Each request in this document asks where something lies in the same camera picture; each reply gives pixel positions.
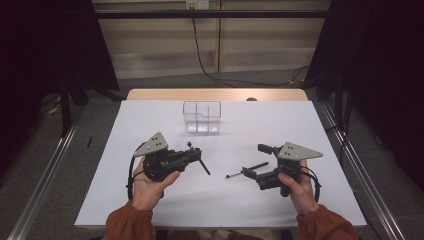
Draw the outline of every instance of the black curtain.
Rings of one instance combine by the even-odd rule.
[[[0,1],[0,175],[61,79],[79,89],[84,81],[118,89],[99,22],[81,14],[93,12],[90,0]]]
[[[328,98],[340,77],[356,106],[424,190],[424,2],[333,0],[306,81]]]

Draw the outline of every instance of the pen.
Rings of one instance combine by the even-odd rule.
[[[266,166],[266,165],[268,165],[268,162],[264,162],[264,163],[258,164],[258,165],[256,165],[256,166],[250,167],[250,168],[248,168],[248,169],[249,169],[249,170],[254,170],[254,169],[257,169],[257,168],[260,168],[260,167]],[[240,171],[240,172],[236,172],[236,173],[233,173],[233,174],[229,174],[229,175],[225,176],[225,179],[230,178],[230,177],[234,177],[234,176],[237,176],[237,175],[240,175],[240,174],[242,174],[242,173],[243,173],[243,170],[242,170],[242,171]]]

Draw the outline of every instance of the wall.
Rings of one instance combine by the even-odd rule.
[[[180,0],[93,0],[96,10],[183,10]],[[326,10],[329,0],[210,1],[210,9]],[[200,73],[191,19],[99,20],[118,79]],[[310,63],[324,19],[196,19],[207,72]]]

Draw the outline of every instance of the metal bracket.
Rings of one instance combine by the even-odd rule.
[[[302,159],[317,158],[322,156],[323,154],[320,152],[289,142],[286,142],[278,153],[278,158],[292,161],[299,161]]]
[[[158,152],[168,148],[168,143],[165,141],[161,132],[157,132],[147,142],[145,142],[139,149],[134,153],[134,157],[143,156],[149,153]]]

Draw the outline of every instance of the metal frame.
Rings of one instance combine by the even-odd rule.
[[[160,18],[327,18],[327,10],[97,10],[91,12],[48,12],[44,15],[96,17],[98,19]]]
[[[332,126],[336,126],[337,123],[334,119],[335,114],[331,107],[328,104],[323,104],[322,109],[327,117],[328,122]],[[364,165],[362,165],[362,162],[358,154],[356,154],[352,143],[348,138],[346,138],[345,132],[340,131],[339,129],[335,129],[334,131],[337,139],[340,142],[340,145],[343,145],[343,141],[345,141],[344,153],[346,154],[347,159],[352,166],[353,171],[355,172],[355,175],[358,177],[359,182],[361,183],[365,194],[368,197],[368,200],[371,202],[371,205],[377,213],[377,216],[380,219],[380,222],[382,223],[388,236],[391,240],[405,239],[402,231],[398,226],[398,223],[396,222],[395,217],[375,187]]]
[[[46,170],[43,173],[40,181],[37,184],[34,192],[32,193],[31,198],[26,204],[25,209],[22,211],[19,216],[15,226],[13,227],[11,233],[7,240],[24,240],[31,228],[32,223],[34,222],[35,217],[37,216],[38,210],[40,209],[44,197],[46,196],[49,187],[54,179],[54,176],[59,169],[60,163],[62,162],[63,157],[65,156],[66,150],[69,147],[69,144],[72,141],[72,138],[75,134],[77,125],[81,120],[82,113],[85,107],[81,107],[76,113],[74,122],[71,125],[66,136],[62,137],[59,140],[58,146],[50,159],[49,164],[47,165]]]

